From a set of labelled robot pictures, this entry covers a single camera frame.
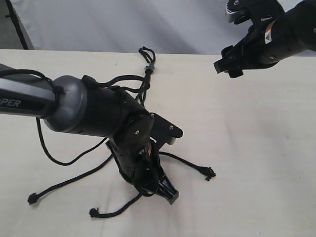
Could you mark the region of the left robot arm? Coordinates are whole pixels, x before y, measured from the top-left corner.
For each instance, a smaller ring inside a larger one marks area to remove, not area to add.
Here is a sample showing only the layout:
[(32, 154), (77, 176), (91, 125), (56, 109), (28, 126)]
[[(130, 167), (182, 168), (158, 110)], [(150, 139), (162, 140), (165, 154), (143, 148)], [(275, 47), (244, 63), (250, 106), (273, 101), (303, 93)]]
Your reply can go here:
[(50, 80), (32, 70), (1, 65), (0, 111), (42, 119), (56, 132), (103, 137), (121, 176), (138, 192), (158, 195), (170, 204), (179, 196), (158, 153), (183, 131), (148, 112), (125, 88), (98, 85), (88, 76)]

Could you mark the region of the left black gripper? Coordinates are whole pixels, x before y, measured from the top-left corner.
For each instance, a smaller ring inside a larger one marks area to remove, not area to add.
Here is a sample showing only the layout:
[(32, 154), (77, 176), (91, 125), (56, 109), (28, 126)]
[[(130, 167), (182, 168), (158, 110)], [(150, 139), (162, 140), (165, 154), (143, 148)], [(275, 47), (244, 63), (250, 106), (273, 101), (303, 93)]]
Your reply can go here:
[(172, 205), (179, 197), (179, 191), (172, 185), (160, 163), (160, 147), (152, 138), (120, 148), (112, 141), (106, 143), (111, 151), (122, 178), (134, 186), (140, 195), (158, 195)]

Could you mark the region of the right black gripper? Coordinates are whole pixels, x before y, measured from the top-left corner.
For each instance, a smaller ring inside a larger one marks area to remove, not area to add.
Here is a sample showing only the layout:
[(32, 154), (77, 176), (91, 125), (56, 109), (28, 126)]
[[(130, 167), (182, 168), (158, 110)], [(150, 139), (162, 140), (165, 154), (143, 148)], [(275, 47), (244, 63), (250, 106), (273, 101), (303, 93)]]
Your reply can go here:
[(272, 60), (260, 61), (262, 50), (265, 48), (265, 29), (266, 25), (251, 26), (241, 41), (234, 46), (225, 47), (221, 51), (222, 59), (213, 64), (216, 72), (228, 73), (230, 78), (235, 79), (244, 75), (243, 70), (272, 67), (274, 65)]

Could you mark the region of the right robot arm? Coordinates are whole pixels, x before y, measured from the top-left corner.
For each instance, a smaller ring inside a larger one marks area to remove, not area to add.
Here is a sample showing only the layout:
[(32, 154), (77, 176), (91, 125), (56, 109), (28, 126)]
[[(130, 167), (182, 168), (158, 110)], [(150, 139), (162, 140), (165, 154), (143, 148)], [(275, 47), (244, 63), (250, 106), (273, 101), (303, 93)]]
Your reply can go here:
[(251, 20), (246, 36), (225, 47), (214, 62), (217, 73), (231, 78), (244, 70), (267, 69), (295, 54), (316, 49), (316, 2), (303, 0), (284, 11), (277, 0), (230, 0), (225, 12), (236, 25)]

